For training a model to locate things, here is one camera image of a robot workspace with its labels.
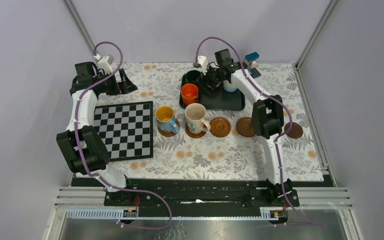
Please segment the dark green mug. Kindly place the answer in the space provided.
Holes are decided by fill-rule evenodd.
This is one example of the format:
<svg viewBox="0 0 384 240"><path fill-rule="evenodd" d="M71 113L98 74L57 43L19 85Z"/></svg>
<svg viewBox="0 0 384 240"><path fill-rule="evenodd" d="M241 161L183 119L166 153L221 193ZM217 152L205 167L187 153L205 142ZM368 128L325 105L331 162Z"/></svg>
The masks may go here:
<svg viewBox="0 0 384 240"><path fill-rule="evenodd" d="M190 70L185 74L185 84L194 84L198 86L199 77L201 76L201 71L199 70Z"/></svg>

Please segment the black serving tray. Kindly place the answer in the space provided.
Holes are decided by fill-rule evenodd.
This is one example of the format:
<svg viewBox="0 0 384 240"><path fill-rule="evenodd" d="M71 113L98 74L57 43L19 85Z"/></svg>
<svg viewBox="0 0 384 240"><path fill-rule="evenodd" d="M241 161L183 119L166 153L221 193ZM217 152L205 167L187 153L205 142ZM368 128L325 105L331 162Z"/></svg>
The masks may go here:
<svg viewBox="0 0 384 240"><path fill-rule="evenodd" d="M242 111L246 106L245 96L240 90L228 92L220 85L216 89L204 86L198 78L193 84L198 86L197 102L208 110Z"/></svg>

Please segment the orange mug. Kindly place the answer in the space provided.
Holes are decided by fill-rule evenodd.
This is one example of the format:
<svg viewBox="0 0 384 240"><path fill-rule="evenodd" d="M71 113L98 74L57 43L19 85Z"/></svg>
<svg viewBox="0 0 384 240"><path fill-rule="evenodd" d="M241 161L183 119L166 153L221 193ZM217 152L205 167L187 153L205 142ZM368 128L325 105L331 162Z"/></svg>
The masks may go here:
<svg viewBox="0 0 384 240"><path fill-rule="evenodd" d="M193 83L186 83L181 87L181 99L185 105L198 103L199 88Z"/></svg>

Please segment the white mug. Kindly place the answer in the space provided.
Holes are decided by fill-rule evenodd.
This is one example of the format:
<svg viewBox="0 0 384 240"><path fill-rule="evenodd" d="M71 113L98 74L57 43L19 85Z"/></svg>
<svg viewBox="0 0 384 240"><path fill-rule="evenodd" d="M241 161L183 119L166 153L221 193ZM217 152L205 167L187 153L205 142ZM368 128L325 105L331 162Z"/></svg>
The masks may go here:
<svg viewBox="0 0 384 240"><path fill-rule="evenodd" d="M229 93L233 93L235 92L238 88L230 83L228 80L224 80L223 81L223 89L226 91L226 92L229 92Z"/></svg>

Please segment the tall cream floral mug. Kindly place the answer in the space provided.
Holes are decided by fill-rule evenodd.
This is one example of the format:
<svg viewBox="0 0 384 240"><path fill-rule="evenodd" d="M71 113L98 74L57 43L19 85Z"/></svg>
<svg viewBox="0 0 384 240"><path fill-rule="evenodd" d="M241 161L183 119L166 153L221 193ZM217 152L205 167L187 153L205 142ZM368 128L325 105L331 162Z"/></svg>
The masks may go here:
<svg viewBox="0 0 384 240"><path fill-rule="evenodd" d="M186 123L189 131L193 134L211 130L210 123L206 120L207 110L200 103L191 103L185 110Z"/></svg>

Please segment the brown wooden coaster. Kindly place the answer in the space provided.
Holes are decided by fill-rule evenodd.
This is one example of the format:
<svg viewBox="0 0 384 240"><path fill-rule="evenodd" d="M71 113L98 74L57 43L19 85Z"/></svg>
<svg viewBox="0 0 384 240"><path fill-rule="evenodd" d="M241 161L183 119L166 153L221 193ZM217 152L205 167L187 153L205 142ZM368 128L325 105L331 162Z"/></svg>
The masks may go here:
<svg viewBox="0 0 384 240"><path fill-rule="evenodd" d="M232 130L231 123L224 117L215 117L210 122L210 133L217 138L224 138Z"/></svg>
<svg viewBox="0 0 384 240"><path fill-rule="evenodd" d="M158 132L164 137L173 137L180 132L180 123L175 118L174 120L163 121L162 125L158 126Z"/></svg>
<svg viewBox="0 0 384 240"><path fill-rule="evenodd" d="M189 137L193 138L193 139L199 139L199 138L203 137L207 133L207 130L208 130L207 127L204 125L201 132L199 132L199 133L192 133L189 130L188 124L187 123L185 124L185 132L186 132L186 134Z"/></svg>
<svg viewBox="0 0 384 240"><path fill-rule="evenodd" d="M250 117L242 117L236 122L236 131L243 137L250 138L256 135Z"/></svg>

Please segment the blue mug yellow inside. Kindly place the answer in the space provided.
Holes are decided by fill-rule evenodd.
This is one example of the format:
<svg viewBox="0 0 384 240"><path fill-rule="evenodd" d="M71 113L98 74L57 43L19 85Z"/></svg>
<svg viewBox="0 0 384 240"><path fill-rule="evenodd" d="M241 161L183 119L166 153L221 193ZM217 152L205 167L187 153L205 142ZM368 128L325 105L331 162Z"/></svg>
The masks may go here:
<svg viewBox="0 0 384 240"><path fill-rule="evenodd" d="M161 126L162 122L174 121L176 119L174 110L169 106L161 106L156 110L155 118L157 126Z"/></svg>

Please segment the dark wooden coaster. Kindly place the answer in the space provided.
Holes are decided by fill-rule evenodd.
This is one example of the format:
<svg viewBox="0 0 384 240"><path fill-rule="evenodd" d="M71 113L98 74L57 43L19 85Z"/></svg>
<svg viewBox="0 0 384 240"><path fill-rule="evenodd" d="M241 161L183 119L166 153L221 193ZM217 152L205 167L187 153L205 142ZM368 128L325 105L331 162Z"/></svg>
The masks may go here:
<svg viewBox="0 0 384 240"><path fill-rule="evenodd" d="M304 134L304 130L302 126L296 122L293 122L290 130L286 135L292 139L299 139L303 136L303 134Z"/></svg>

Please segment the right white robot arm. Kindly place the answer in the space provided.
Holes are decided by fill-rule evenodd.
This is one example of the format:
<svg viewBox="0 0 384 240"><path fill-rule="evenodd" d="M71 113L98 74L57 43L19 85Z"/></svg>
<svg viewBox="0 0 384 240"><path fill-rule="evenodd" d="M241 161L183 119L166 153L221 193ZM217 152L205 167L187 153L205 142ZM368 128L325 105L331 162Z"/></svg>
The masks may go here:
<svg viewBox="0 0 384 240"><path fill-rule="evenodd" d="M252 104L251 126L257 136L263 137L263 149L268 170L266 198L273 206L281 205L292 190L290 179L284 170L281 148L285 105L279 95L269 94L253 78L240 62L234 62L228 49L215 53L216 67L212 67L205 56L196 54L194 66L201 68L202 77L208 83L217 85L228 81Z"/></svg>

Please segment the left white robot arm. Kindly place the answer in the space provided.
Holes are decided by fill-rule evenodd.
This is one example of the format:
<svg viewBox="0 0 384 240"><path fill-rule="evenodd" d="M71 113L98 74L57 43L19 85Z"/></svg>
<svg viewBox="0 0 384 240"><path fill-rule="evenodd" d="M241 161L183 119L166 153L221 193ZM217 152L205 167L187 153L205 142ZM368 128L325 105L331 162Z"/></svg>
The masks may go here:
<svg viewBox="0 0 384 240"><path fill-rule="evenodd" d="M71 117L65 131L57 134L56 142L72 173L99 181L108 192L116 192L122 205L128 206L134 202L135 192L127 187L127 177L108 165L110 152L93 127L100 94L125 95L138 89L123 68L113 70L111 63L100 59L98 63L75 65L76 76L69 90Z"/></svg>

